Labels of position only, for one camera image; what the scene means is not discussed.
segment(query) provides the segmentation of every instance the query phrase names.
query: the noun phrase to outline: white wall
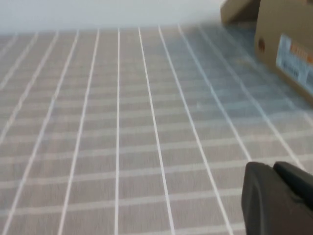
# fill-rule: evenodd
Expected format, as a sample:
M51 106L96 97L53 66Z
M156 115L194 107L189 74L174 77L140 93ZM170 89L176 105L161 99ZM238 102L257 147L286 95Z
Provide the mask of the white wall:
M0 0L0 33L219 21L223 0Z

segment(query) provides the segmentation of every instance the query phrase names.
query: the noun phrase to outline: white grid line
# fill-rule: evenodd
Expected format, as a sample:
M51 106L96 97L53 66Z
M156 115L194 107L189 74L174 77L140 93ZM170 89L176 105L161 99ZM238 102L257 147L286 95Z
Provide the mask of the white grid line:
M141 46L141 52L142 52L142 58L143 58L143 65L144 65L145 75L146 75L146 80L147 80L147 88L148 88L148 93L149 93L149 100L150 100L150 106L151 106L151 112L152 112L153 125L155 128L155 134L156 134L157 151L158 151L160 167L161 167L161 172L162 172L162 180L163 180L163 186L164 186L164 192L165 192L165 198L166 198L166 206L167 206L167 212L168 212L168 217L169 217L169 223L170 223L170 227L171 227L171 233L172 233L172 235L175 235L175 227L174 227L174 221L173 221L173 216L172 216L172 209L171 209L170 198L169 198L169 193L168 193L168 188L167 188L167 183L166 183L166 178L165 178L164 164L163 164L160 141L158 138L157 122L156 122L156 116L155 116L155 112L154 112L154 108L153 108L150 82L149 82L149 77L148 77L146 58L145 58L145 53L143 50L140 28L138 28L138 33L139 33L140 46Z
M56 33L56 36L54 37L54 40L53 40L53 42L52 42L52 45L55 45L56 40L57 40L57 37L58 37L58 32ZM38 148L39 148L41 139L42 139L42 137L43 137L43 135L44 135L46 125L47 125L47 123L49 122L49 118L50 118L50 116L51 116L51 112L52 112L52 109L53 109L53 105L54 105L55 99L56 99L57 96L58 96L58 93L59 93L59 90L60 90L60 86L61 86L61 84L62 84L62 82L63 82L63 79L64 79L64 76L65 76L65 73L66 73L66 70L67 70L69 61L70 61L70 59L71 59L71 57L72 57L72 53L73 53L74 47L75 47L75 45L76 45L76 42L77 42L77 37L75 38L75 41L73 42L73 46L72 46L72 48L71 48L69 57L68 57L68 59L67 59L67 61L66 61L64 70L62 71L62 75L61 75L59 84L58 84L58 86L57 86L57 88L56 88L55 94L54 94L53 97L51 98L51 103L50 103L50 106L49 106L47 115L46 115L46 117L45 117L45 119L44 119L44 122L43 122L43 124L42 124L41 129L40 129L40 133L39 133L38 138L37 138L37 141L36 141L35 146L34 146L34 148L33 148L32 155L31 155L31 157L29 158L29 161L28 161L27 166L26 166L26 169L25 169L25 171L24 171L22 180L21 180L20 185L19 185L19 187L18 187L18 190L17 190L17 192L16 192L16 195L15 195L15 198L14 198L14 201L13 201L13 204L12 204L12 207L11 207L11 210L10 210L10 214L9 214L9 216L8 216L8 219L7 219L6 223L5 223L4 229L3 229L3 231L2 231L2 235L6 235L7 232L8 232L8 230L9 230L9 227L10 227L10 224L11 224L11 221L12 221L12 218L13 218L13 215L14 215L14 212L15 212L15 209L16 209L16 206L17 206L17 203L18 203L19 198L20 198L20 196L21 196L21 194L22 194L23 186L24 186L24 184L25 184L25 182L26 182L26 180L27 180L27 177L28 177L28 175L29 175L30 169L31 169L32 164L33 164L33 162L34 162L34 159L35 159L35 157L36 157L37 150L38 150ZM37 75L36 75L35 77L33 77L32 81L30 82L30 86L29 86L29 85L27 86L27 88L26 88L27 93L26 93L26 95L24 96L25 98L27 97L28 92L29 92L31 86L33 85L33 83L35 82L36 78L38 77L38 74L39 74L39 72L40 72L42 66L43 66L44 63L46 62L48 56L50 55L52 49L53 49L53 46L49 47L48 53L44 56L44 60L40 63L40 67L39 67L40 69L37 70Z
M41 69L43 68L45 62L47 61L49 55L51 54L51 51L54 48L54 45L55 45L55 43L56 43L56 41L58 39L58 36L59 36L59 34L58 34L58 32L56 32L56 34L55 34L54 38L52 39L52 41L51 41L47 51L45 52L41 62L39 63L37 69L35 70L31 80L27 84L27 86L26 86L26 88L24 90L24 93L21 95L18 104L15 106L15 108L14 108L14 110L13 110L13 112L12 112L10 118L9 118L9 120L6 122L4 128L2 129L2 132L1 132L1 135L0 135L0 146L1 146L5 136L7 134L7 132L9 131L11 125L13 124L16 116L18 115L19 111L21 110L22 105L23 105L24 101L26 100L26 98L27 98L27 96L29 94L30 89L34 85L35 81L37 80L38 75L39 75Z
M308 137L312 136L313 131L299 131L299 132L290 132L290 133L284 133L282 134L284 139L290 140L290 139L295 139L295 138L300 138L300 137ZM43 137L43 140L65 140L66 138L45 138ZM244 136L242 137L242 140L244 142L268 142L268 141L278 141L277 137L275 135L259 135L259 136ZM227 139L215 139L215 140L202 140L202 145L205 147L209 146L222 146L222 145L227 145L227 144L237 144L237 140L235 138L227 138ZM196 145L195 141L181 141L181 142L169 142L166 144L162 144L162 150L170 150L170 149L178 149L178 148L193 148ZM145 152L145 151L156 151L157 148L155 145L133 145L129 147L123 147L120 149L120 152L124 153L136 153L136 152ZM99 155L111 155L115 154L116 150L115 148L104 148L104 149L94 149L94 150L84 150L80 151L79 157L94 157L94 156L99 156ZM70 152L63 152L63 153L51 153L51 154L45 154L45 156L42 156L42 160L54 160L54 159L59 159L59 158L71 158L70 157ZM5 163L18 163L18 162L24 162L28 160L28 156L23 156L23 155L18 155L18 156L3 156L0 158L0 164L5 164Z
M18 34L14 34L14 36L8 41L8 43L0 51L0 60L9 51L9 49L14 45L14 43L17 41L18 37L19 37Z
M311 161L313 154L300 155L299 158L302 161ZM290 162L289 156L283 157L268 157L268 158L256 158L254 159L257 162L263 162L266 164L274 164L277 161ZM227 162L211 162L211 169L221 170L228 168L236 167L245 167L247 160L232 160ZM183 165L174 165L174 166L165 166L164 172L166 174L178 173L178 172L192 172L192 171L203 171L206 170L206 167L203 163L195 164L183 164ZM137 177L137 176L148 176L148 175L160 175L162 172L159 167L151 168L138 168L133 170L123 170L120 171L120 178L127 177ZM84 182L84 181L94 181L94 180L105 180L105 179L114 179L115 171L109 171L104 173L89 173L82 175L75 175L73 178L74 182ZM25 185L49 185L49 184L63 184L68 182L69 176L60 176L60 177L47 177L47 178L28 178L25 182ZM15 188L19 185L20 180L13 181L4 181L0 182L0 189L3 188Z
M270 79L267 79L267 75L259 68L259 66L256 64L255 60L250 56L250 54L241 46L239 45L239 43L233 38L233 36L231 36L224 28L222 28L222 32L224 32L224 34L226 35L226 38L235 46L238 47L245 55L246 57L249 59L249 61L252 63L253 67L261 74L264 76L264 78L266 78L266 81L269 82L271 85L273 85L275 87L275 89L279 92L279 94L281 94L282 96L284 96L286 98L286 101L288 103L288 105L294 109L297 110L297 107L295 106L294 102L282 91L282 89L274 82L272 82ZM301 110L301 113L304 117L304 119L311 125L311 127L313 127L313 120L312 118L307 114L307 112L305 112L304 110Z
M86 114L86 109L87 109L87 104L88 104L90 86L91 86L91 82L92 82L94 63L95 63L97 50L98 50L99 34L100 34L100 32L98 29L96 40L95 40L95 45L94 45L94 51L93 51L93 55L92 55L92 62L91 62L91 68L90 68L90 72L89 72L88 84L87 84L87 88L86 88L85 100L84 100L84 105L83 105L83 109L82 109L82 117L81 117L81 120L79 123L79 130L77 133L77 140L76 140L76 144L75 144L75 150L73 153L73 160L72 160L72 164L71 164L71 168L70 168L70 175L69 175L69 179L68 179L68 185L67 185L67 190L66 190L66 194L65 194L64 205L63 205L62 215L61 215L61 219L60 219L60 225L59 225L59 229L58 229L58 235L62 235L62 232L63 232L63 226L64 226L65 216L66 216L67 207L68 207L69 195L70 195L71 185L72 185L72 181L73 181L73 177L74 177L76 160L77 160L79 146L80 146L80 140L81 140L83 127L84 127L84 120L85 120L85 114Z
M120 30L117 35L117 102L116 102L116 173L115 173L115 214L114 234L118 235L118 208L119 208L119 96L120 96Z
M179 80L178 80L178 78L177 78L177 74L176 74L174 65L173 65L173 63L172 63L170 54L169 54L169 52L168 52L168 49L167 49L165 40L164 40L164 38L163 38L163 34L162 34L162 31L161 31L160 26L158 27L158 31L159 31L159 34L160 34L160 37L161 37L161 40L162 40L162 44L163 44L163 47L164 47L164 50L165 50L167 59L168 59L168 61L169 61L170 67L171 67L171 69L172 69L172 72L173 72L173 75L174 75L174 78L175 78L177 87L178 87L178 89L179 89L179 93L180 93L180 95L181 95L181 99L182 99L182 101L183 101L183 103L184 103L184 106L185 106L185 109L186 109L188 118L189 118L189 120L190 120L190 124L191 124L191 126L192 126L194 135L195 135L195 137L196 137L197 144L198 144L198 148L199 148L199 150L200 150L200 153L201 153L203 162L204 162L204 164L205 164L205 167L206 167L207 173L208 173L208 175L209 175L209 178L210 178L212 187L213 187L213 189L214 189L214 192L215 192L215 195L216 195L216 199L217 199L218 204L219 204L219 207L220 207L220 209L221 209L222 216L223 216L223 219L224 219L224 221L225 221L227 230L228 230L228 232L229 232L230 235L234 235L233 230L232 230L231 225L230 225L230 222L229 222L229 219L228 219L228 216L227 216L227 213L226 213L226 210L225 210L224 205L223 205L223 202L222 202L222 200L221 200L221 196L220 196L220 194L219 194L218 188L217 188L216 183L215 183L215 180L214 180L214 178L213 178L213 174L212 174L212 172L211 172L210 166L209 166L209 164L208 164L208 161L207 161L207 159L206 159L205 153L204 153L204 151L203 151L202 144L201 144L200 138L199 138L199 136L198 136L198 133L197 133L195 124L193 123L192 117L191 117L190 112L189 112L189 110L188 110L188 105L187 105L186 100L185 100L185 97L184 97L184 95L183 95L183 92L182 92L182 89L181 89Z
M240 196L242 193L242 188L221 189L220 193L222 197ZM215 197L215 193L213 190L175 193L170 195L171 201L186 201L213 197ZM120 199L120 206L128 207L133 205L154 204L165 201L166 199L164 198L164 196L161 195L135 197ZM98 208L113 208L113 207L115 207L114 200L94 201L69 204L67 211L85 211ZM24 215L24 214L60 213L62 209L63 209L62 206L25 207L25 208L16 208L15 214ZM6 215L9 213L9 210L2 210L0 211L0 213L1 215Z
M17 70L17 68L20 66L21 62L25 59L25 57L28 55L34 44L36 43L38 39L38 33L35 33L29 44L26 46L26 48L23 50L23 52L20 54L20 56L16 59L14 62L14 65L10 68L9 72L4 76L3 80L0 82L0 91L3 90L7 82L10 80L14 72Z
M181 30L180 25L178 25L178 29L179 29L179 34L181 35L183 41L185 42L186 47L187 47L187 49L188 49L188 51L189 51L191 57L193 58L195 64L197 65L197 68L198 68L199 72L201 73L202 77L204 78L204 80L205 80L207 86L210 88L211 93L212 93L212 95L213 95L213 97L214 97L214 99L215 99L215 101L216 101L218 107L220 108L220 111L223 113L223 116L224 116L225 119L227 120L227 123L229 124L229 126L230 126L232 132L234 133L234 135L235 135L235 137L236 137L236 139L237 139L237 141L238 141L238 144L240 145L241 149L243 150L243 152L244 152L244 154L245 154L247 160L248 160L249 162L251 162L251 161L252 161L251 156L250 156L250 154L249 154L249 152L248 152L246 146L244 145L242 138L239 136L239 133L238 133L236 127L234 126L232 120L230 119L230 117L229 117L229 115L227 114L225 108L223 107L222 103L220 102L220 99L219 99L218 96L216 95L215 90L214 90L214 88L213 88L211 82L209 81L208 77L206 76L206 73L204 72L204 70L203 70L203 68L202 68L202 66L201 66L201 64L200 64L200 62L199 62L199 60L197 59L197 57L196 57L195 53L193 52L193 50L192 50L192 48L191 48L191 46L190 46L190 44L189 44L187 38L185 37L183 31Z
M302 169L305 170L302 163L297 158L296 154L293 152L293 150L290 148L290 146L286 143L286 141L283 139L282 135L279 133L279 131L276 129L276 127L273 125L273 123L270 121L264 110L262 109L259 102L250 94L250 92L247 90L246 86L240 79L240 77L237 75L237 73L234 71L234 69L230 66L230 64L227 62L227 60L223 57L219 49L213 44L213 42L209 39L207 34L199 28L199 31L204 38L204 40L210 45L214 53L217 55L217 57L224 63L226 69L232 74L234 80L241 86L243 92L247 95L248 99L251 100L251 102L254 104L255 108L259 111L265 122L268 124L269 128L274 132L275 136L279 139L282 146L286 149L286 151L289 153L290 157L295 161L295 163Z

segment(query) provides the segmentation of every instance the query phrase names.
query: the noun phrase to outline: table surface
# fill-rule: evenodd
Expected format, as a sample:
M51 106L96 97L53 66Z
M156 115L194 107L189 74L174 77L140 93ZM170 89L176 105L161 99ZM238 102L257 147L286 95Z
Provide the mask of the table surface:
M0 36L2 235L243 235L245 164L313 173L310 106L247 29Z

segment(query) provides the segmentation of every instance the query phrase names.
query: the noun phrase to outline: barcode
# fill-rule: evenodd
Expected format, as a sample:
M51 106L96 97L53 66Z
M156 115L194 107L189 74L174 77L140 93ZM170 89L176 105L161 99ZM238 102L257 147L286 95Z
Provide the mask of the barcode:
M293 67L291 64L289 64L287 61L282 61L282 66L289 75L291 75L293 78L298 80L299 77L299 71Z

